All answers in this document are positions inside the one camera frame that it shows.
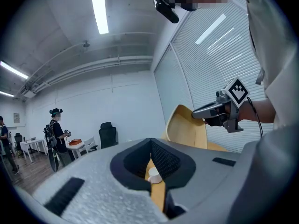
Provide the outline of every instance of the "window blinds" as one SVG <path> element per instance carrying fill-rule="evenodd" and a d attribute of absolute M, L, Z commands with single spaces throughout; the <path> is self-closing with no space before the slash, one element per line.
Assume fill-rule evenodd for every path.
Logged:
<path fill-rule="evenodd" d="M 216 21 L 221 22 L 211 28 Z M 207 30 L 208 36 L 196 44 Z M 255 84 L 260 65 L 251 48 L 247 13 L 235 3 L 192 13 L 172 45 L 185 73 L 195 109 L 215 101 L 216 91 L 235 76 L 249 89 L 252 100 L 265 98 L 263 85 Z M 239 133 L 227 133 L 223 127 L 207 126 L 209 141 L 229 151 L 241 152 L 246 143 L 259 139 L 259 127 L 252 121 L 239 124 L 244 129 Z M 262 126 L 264 133 L 273 127 L 272 124 Z"/>
<path fill-rule="evenodd" d="M 170 46 L 154 73 L 166 123 L 177 105 L 193 109 L 184 73 Z"/>

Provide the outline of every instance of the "person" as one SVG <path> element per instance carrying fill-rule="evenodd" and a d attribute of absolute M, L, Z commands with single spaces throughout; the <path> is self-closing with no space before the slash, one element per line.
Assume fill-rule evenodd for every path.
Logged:
<path fill-rule="evenodd" d="M 220 0 L 186 0 L 193 4 Z M 263 82 L 266 98 L 253 101 L 262 123 L 274 129 L 299 120 L 298 39 L 282 11 L 273 0 L 246 0 L 253 51 L 261 70 L 256 84 Z M 239 121 L 257 121 L 248 101 L 240 107 Z"/>
<path fill-rule="evenodd" d="M 61 113 L 62 110 L 54 109 L 50 110 L 51 114 L 51 122 L 50 127 L 53 130 L 54 136 L 57 140 L 57 144 L 54 147 L 54 150 L 57 152 L 57 155 L 59 156 L 59 159 L 62 163 L 62 165 L 65 167 L 69 165 L 72 162 L 72 159 L 70 157 L 70 154 L 68 152 L 68 148 L 65 145 L 65 137 L 69 137 L 69 133 L 64 133 L 61 129 L 60 124 L 58 123 L 61 120 Z"/>
<path fill-rule="evenodd" d="M 13 160 L 13 157 L 10 153 L 10 147 L 9 147 L 9 141 L 8 141 L 8 129 L 7 129 L 7 127 L 5 126 L 5 124 L 3 122 L 3 117 L 2 116 L 0 116 L 0 126 L 2 126 L 0 140 L 2 141 L 6 157 L 7 157 L 8 161 L 10 162 L 10 164 L 13 168 L 13 173 L 17 174 L 17 173 L 19 173 L 19 169 L 17 168 L 17 166 L 16 166 L 16 164 Z"/>

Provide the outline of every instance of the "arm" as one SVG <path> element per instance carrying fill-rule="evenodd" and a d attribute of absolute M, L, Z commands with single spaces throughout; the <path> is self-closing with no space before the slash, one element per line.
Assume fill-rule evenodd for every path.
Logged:
<path fill-rule="evenodd" d="M 252 101 L 253 106 L 260 118 L 261 123 L 273 123 L 275 118 L 275 109 L 268 99 L 261 101 Z M 240 107 L 239 121 L 247 119 L 257 121 L 256 115 L 248 101 L 245 101 Z"/>
<path fill-rule="evenodd" d="M 69 133 L 64 133 L 64 134 L 60 135 L 58 138 L 62 140 L 62 139 L 64 139 L 65 137 L 69 137 L 69 136 L 70 136 Z"/>
<path fill-rule="evenodd" d="M 7 135 L 8 130 L 7 130 L 7 128 L 6 128 L 5 126 L 2 127 L 2 133 L 3 133 L 4 135 L 3 135 L 3 136 L 0 136 L 0 140 L 5 140 L 5 139 L 7 139 L 7 137 L 8 137 L 8 135 Z"/>
<path fill-rule="evenodd" d="M 7 139 L 7 133 L 4 134 L 3 136 L 0 136 L 0 140 L 4 140 L 4 139 Z"/>

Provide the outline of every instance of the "vr headset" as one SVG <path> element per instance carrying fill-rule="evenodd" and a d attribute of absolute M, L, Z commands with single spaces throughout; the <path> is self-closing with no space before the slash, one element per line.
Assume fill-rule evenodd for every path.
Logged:
<path fill-rule="evenodd" d="M 178 15 L 173 10 L 176 5 L 189 12 L 199 9 L 198 4 L 188 3 L 187 0 L 154 0 L 154 5 L 156 10 L 172 23 L 178 23 L 179 21 Z"/>
<path fill-rule="evenodd" d="M 62 112 L 63 112 L 63 110 L 61 110 L 61 109 L 59 110 L 57 108 L 49 111 L 50 114 L 57 114 L 57 113 L 62 113 Z"/>

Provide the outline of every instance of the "shirt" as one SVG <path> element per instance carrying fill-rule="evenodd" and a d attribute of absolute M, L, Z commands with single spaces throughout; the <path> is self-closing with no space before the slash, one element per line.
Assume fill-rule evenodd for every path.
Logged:
<path fill-rule="evenodd" d="M 57 140 L 57 144 L 54 147 L 54 150 L 60 152 L 60 153 L 65 153 L 68 151 L 66 145 L 65 145 L 65 140 L 64 139 L 60 139 L 59 136 L 63 135 L 64 132 L 62 131 L 60 124 L 57 123 L 55 120 L 51 120 L 50 122 L 50 127 L 53 129 L 54 132 L 54 136 Z"/>
<path fill-rule="evenodd" d="M 276 116 L 274 129 L 299 120 L 299 49 L 289 21 L 273 0 L 248 0 L 249 28 L 264 74 L 266 97 Z"/>
<path fill-rule="evenodd" d="M 8 141 L 8 129 L 6 128 L 5 125 L 2 126 L 1 130 L 1 136 L 7 135 L 7 139 L 1 139 L 3 146 L 9 146 L 9 141 Z"/>

